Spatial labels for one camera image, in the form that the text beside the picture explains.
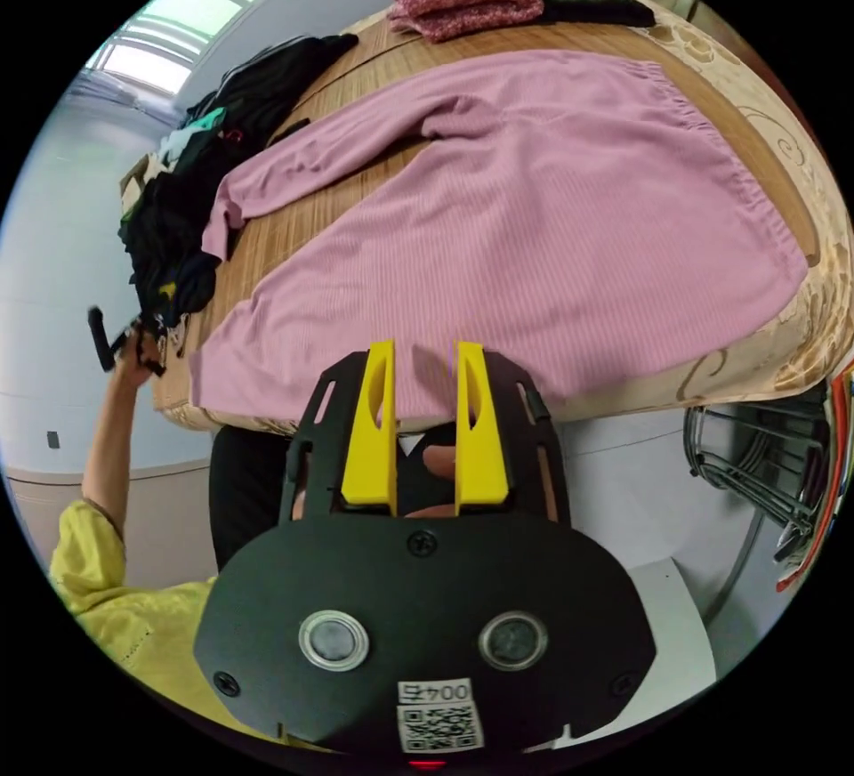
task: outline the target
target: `black pants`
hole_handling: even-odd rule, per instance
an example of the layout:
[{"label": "black pants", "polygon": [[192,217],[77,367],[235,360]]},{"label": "black pants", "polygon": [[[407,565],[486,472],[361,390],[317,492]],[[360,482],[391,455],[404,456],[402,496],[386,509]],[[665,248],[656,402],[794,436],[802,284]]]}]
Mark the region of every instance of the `black pants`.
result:
[{"label": "black pants", "polygon": [[[454,502],[454,483],[427,471],[423,451],[455,440],[456,426],[447,423],[430,429],[408,457],[398,447],[399,515]],[[218,570],[244,545],[277,526],[290,442],[284,435],[236,426],[223,426],[216,433],[208,503]]]}]

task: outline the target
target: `pink knit sweater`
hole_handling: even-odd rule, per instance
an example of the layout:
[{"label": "pink knit sweater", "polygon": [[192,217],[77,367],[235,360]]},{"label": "pink knit sweater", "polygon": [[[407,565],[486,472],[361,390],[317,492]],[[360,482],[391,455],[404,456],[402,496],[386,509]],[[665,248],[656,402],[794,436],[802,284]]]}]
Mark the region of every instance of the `pink knit sweater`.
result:
[{"label": "pink knit sweater", "polygon": [[786,224],[658,65],[501,53],[351,103],[222,181],[227,225],[351,174],[400,136],[433,144],[271,272],[190,359],[192,399],[299,419],[320,373],[397,342],[400,418],[455,411],[454,341],[526,368],[547,402],[745,337],[807,270]]},{"label": "pink knit sweater", "polygon": [[395,0],[387,19],[392,31],[408,28],[432,44],[487,28],[530,22],[543,0]]}]

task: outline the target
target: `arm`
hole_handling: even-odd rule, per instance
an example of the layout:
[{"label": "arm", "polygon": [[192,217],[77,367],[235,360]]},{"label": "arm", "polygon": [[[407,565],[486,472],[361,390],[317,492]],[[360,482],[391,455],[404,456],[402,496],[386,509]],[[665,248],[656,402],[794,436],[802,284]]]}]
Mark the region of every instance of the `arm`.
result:
[{"label": "arm", "polygon": [[[222,178],[202,250],[224,260],[229,228],[238,230],[247,219],[357,172],[403,136],[479,133],[495,117],[494,111],[484,115],[479,98],[503,83],[503,64],[475,59],[427,70],[348,103],[262,150]],[[472,114],[474,106],[479,109]]]},{"label": "arm", "polygon": [[[131,470],[131,431],[137,391],[150,372],[137,363],[134,333],[125,344],[107,385],[83,474],[83,498],[99,510],[121,537],[125,531]],[[154,340],[143,339],[143,358],[157,360]]]}]

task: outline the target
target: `folded dark green cloth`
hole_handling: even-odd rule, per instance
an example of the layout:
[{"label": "folded dark green cloth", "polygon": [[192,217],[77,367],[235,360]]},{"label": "folded dark green cloth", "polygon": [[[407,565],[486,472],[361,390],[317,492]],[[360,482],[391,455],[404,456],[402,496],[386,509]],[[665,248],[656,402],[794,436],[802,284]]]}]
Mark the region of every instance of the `folded dark green cloth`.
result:
[{"label": "folded dark green cloth", "polygon": [[616,26],[649,28],[655,14],[637,0],[543,0],[538,22],[602,22]]}]

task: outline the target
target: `yellow shirt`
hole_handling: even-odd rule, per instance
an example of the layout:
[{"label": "yellow shirt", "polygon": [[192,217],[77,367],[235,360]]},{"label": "yellow shirt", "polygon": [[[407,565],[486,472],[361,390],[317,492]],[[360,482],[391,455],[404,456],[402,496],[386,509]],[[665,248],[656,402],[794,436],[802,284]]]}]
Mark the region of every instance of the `yellow shirt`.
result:
[{"label": "yellow shirt", "polygon": [[[84,500],[60,516],[50,575],[71,615],[138,681],[230,729],[283,742],[231,716],[193,658],[193,640],[215,578],[155,591],[125,586],[125,546],[107,518]],[[284,742],[318,749],[299,740]]]}]

